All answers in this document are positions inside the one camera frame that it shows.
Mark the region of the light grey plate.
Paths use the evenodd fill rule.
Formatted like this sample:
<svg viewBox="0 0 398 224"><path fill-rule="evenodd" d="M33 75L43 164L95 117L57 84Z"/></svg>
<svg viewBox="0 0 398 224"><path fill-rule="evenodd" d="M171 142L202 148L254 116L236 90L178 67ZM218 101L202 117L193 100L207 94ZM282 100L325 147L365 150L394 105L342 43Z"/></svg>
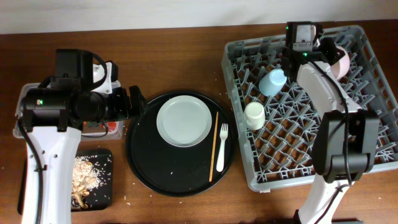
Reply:
<svg viewBox="0 0 398 224"><path fill-rule="evenodd" d="M170 145L192 147L209 134L212 115L201 99L180 95L167 100L160 107L156 126L162 139Z"/></svg>

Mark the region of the red snack wrapper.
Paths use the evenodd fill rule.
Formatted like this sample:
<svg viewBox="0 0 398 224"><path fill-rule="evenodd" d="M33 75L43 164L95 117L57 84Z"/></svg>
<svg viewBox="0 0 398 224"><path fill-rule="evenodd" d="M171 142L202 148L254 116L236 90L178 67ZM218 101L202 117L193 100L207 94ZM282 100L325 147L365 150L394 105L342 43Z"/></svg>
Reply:
<svg viewBox="0 0 398 224"><path fill-rule="evenodd" d="M106 125L108 127L108 131L112 132L117 129L118 123L117 122L107 122Z"/></svg>

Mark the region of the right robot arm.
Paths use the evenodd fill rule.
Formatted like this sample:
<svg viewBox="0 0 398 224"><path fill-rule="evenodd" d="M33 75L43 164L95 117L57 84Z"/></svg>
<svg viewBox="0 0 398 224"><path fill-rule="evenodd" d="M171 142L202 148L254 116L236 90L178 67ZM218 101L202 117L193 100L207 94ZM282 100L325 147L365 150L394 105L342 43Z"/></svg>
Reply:
<svg viewBox="0 0 398 224"><path fill-rule="evenodd" d="M331 223L348 189L374 165L379 118L359 106L339 84L349 71L347 51L324 38L319 46L298 51L287 44L282 68L305 90L321 123L312 145L315 178L296 223Z"/></svg>

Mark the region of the blue cup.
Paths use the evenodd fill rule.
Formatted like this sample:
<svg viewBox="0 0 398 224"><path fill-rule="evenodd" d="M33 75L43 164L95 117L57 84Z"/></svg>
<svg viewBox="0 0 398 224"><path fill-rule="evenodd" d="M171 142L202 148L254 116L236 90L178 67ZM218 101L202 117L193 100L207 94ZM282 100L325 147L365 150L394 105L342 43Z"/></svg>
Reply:
<svg viewBox="0 0 398 224"><path fill-rule="evenodd" d="M259 90L264 96L276 96L287 81L283 69L273 69L259 82Z"/></svg>

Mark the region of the white plastic fork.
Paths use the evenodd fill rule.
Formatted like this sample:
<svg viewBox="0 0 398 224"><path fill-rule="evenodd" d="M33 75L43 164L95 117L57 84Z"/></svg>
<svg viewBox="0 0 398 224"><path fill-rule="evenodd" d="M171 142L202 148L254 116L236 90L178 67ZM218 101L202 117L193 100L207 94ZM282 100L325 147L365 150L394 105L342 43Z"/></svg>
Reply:
<svg viewBox="0 0 398 224"><path fill-rule="evenodd" d="M228 138L228 124L223 123L220 129L220 149L218 153L218 159L216 163L216 170L222 172L224 168L224 152L225 152L225 141Z"/></svg>

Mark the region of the food scraps and rice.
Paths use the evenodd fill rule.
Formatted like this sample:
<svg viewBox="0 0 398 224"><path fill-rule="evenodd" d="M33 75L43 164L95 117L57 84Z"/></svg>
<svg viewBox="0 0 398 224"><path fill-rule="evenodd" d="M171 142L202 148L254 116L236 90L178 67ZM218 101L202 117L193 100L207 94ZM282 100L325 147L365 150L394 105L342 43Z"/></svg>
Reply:
<svg viewBox="0 0 398 224"><path fill-rule="evenodd" d="M72 205L73 210L92 208L88 197L94 196L95 202L99 190L107 185L106 171L101 167L100 162L95 162L97 156L78 156L75 158L72 175Z"/></svg>

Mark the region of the wooden chopstick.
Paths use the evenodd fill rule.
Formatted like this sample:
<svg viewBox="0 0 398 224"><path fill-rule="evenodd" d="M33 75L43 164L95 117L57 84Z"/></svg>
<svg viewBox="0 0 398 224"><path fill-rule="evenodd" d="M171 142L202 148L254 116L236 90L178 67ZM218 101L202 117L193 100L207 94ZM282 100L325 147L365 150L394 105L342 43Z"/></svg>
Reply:
<svg viewBox="0 0 398 224"><path fill-rule="evenodd" d="M214 127L214 132L213 132L213 144L212 144L212 150L211 150L211 161L210 161L210 173L209 173L209 183L212 182L213 180L213 167L214 167L214 160L215 160L215 147L216 147L216 139L217 139L217 129L218 129L218 116L219 112L216 112L216 118L215 118L215 127Z"/></svg>

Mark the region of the white cup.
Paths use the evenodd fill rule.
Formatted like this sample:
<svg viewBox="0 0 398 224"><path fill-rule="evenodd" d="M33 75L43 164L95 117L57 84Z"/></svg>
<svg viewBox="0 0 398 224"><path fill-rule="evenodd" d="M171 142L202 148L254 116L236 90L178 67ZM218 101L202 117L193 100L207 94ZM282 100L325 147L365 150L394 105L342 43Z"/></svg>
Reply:
<svg viewBox="0 0 398 224"><path fill-rule="evenodd" d="M265 110L262 104L250 102L244 110L247 127L251 130L258 130L265 124Z"/></svg>

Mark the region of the pink bowl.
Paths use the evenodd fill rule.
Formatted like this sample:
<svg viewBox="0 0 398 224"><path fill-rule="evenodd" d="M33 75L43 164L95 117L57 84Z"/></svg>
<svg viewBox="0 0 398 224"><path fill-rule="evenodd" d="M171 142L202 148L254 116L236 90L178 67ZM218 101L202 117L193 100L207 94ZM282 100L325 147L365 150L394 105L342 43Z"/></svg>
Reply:
<svg viewBox="0 0 398 224"><path fill-rule="evenodd" d="M344 52L344 56L330 67L333 76L338 81L348 73L350 60L347 51L343 47L337 46L336 48Z"/></svg>

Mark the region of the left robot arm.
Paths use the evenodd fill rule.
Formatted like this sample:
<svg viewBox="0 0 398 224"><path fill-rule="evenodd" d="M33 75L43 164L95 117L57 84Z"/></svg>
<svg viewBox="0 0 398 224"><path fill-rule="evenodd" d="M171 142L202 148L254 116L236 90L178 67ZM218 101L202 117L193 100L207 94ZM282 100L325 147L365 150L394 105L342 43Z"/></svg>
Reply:
<svg viewBox="0 0 398 224"><path fill-rule="evenodd" d="M138 86L113 88L118 66L80 49L56 51L55 74L21 99L17 126L27 144L23 223L71 223L73 166L83 124L143 114Z"/></svg>

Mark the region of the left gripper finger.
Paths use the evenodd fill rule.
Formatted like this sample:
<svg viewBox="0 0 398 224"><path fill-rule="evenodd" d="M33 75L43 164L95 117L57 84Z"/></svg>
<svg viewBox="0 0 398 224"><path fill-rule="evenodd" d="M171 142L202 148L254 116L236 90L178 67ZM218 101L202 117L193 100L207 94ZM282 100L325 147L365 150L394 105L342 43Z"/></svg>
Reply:
<svg viewBox="0 0 398 224"><path fill-rule="evenodd" d="M132 116L142 116L147 107L146 99L132 101Z"/></svg>
<svg viewBox="0 0 398 224"><path fill-rule="evenodd" d="M147 100L141 93L140 89L138 86L130 86L129 87L129 92L130 92L130 101L132 105L146 105Z"/></svg>

